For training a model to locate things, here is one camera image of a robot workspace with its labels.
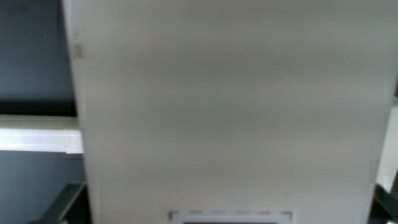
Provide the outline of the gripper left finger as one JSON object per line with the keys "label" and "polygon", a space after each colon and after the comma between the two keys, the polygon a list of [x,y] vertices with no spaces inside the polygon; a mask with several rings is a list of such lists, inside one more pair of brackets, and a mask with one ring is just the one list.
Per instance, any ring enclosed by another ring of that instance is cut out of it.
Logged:
{"label": "gripper left finger", "polygon": [[87,185],[69,183],[34,224],[89,224]]}

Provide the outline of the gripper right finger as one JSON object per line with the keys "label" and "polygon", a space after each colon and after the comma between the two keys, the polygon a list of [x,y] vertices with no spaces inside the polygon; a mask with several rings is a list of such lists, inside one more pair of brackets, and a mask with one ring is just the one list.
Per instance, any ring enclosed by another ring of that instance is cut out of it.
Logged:
{"label": "gripper right finger", "polygon": [[375,187],[371,204],[371,224],[398,224],[398,187],[385,191],[382,186]]}

